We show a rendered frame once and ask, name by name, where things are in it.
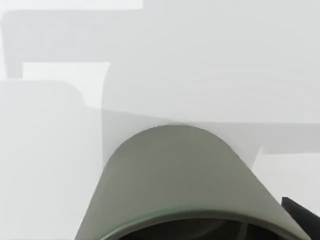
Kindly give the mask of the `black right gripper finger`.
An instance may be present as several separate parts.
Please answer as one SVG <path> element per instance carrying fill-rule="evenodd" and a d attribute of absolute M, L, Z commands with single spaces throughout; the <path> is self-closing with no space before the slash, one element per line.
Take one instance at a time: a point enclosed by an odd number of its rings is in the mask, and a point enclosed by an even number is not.
<path fill-rule="evenodd" d="M 320 216 L 289 197 L 282 197 L 281 206 L 290 214 L 311 240 L 320 240 Z"/>

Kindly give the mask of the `grey green cup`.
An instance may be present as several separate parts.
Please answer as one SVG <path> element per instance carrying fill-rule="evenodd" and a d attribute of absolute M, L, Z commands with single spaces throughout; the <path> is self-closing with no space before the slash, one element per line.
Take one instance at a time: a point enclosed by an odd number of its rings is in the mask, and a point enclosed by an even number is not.
<path fill-rule="evenodd" d="M 142 131 L 110 156 L 74 240 L 311 240 L 221 138 Z"/>

